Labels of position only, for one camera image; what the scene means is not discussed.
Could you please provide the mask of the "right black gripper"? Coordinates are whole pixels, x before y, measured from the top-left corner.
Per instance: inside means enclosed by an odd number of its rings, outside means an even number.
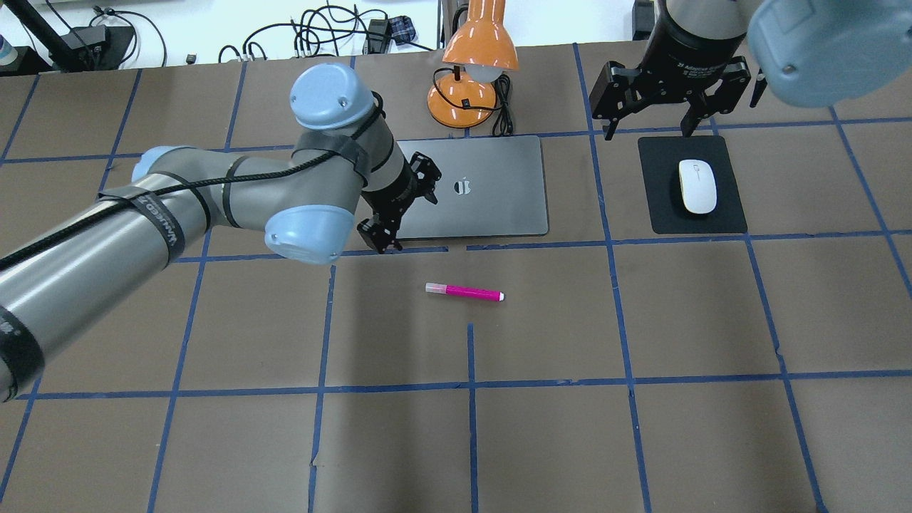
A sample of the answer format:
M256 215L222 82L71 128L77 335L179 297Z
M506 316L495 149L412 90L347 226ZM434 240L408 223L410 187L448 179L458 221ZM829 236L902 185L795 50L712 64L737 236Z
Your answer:
M612 140L620 120L636 108L688 102L680 129L690 137L701 121L734 110L751 78L745 58L711 63L653 58L636 68L607 61L591 90L591 117L603 121L603 138Z

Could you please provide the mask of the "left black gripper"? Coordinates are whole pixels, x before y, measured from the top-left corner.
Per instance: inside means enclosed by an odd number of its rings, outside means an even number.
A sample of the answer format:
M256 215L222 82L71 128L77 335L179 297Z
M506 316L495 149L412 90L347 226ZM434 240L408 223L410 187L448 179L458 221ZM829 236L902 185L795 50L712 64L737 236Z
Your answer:
M422 152L414 152L413 160L402 165L391 184L367 192L373 215L356 225L356 233L377 254L400 252L403 247L398 228L402 217L418 197L437 205L436 186L440 179L442 172L436 162Z

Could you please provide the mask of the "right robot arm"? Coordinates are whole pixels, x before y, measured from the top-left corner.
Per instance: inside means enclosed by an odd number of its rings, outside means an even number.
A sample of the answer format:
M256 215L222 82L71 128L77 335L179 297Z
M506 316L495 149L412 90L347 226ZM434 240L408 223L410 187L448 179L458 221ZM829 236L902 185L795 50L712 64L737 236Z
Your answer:
M642 61L603 65L590 114L611 140L647 107L687 104L688 137L704 119L765 91L796 108L859 98L910 67L908 1L655 1Z

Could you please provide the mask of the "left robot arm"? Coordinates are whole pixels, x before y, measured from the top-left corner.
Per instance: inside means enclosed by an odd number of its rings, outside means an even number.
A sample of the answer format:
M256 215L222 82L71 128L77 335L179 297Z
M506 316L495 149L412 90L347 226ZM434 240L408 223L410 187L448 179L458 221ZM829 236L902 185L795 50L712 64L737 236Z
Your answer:
M303 129L288 160L151 148L130 184L3 257L4 402L216 225L261 232L271 252L310 265L336 262L352 232L379 254L402 247L408 208L437 202L436 163L404 155L351 67L306 69L288 101Z

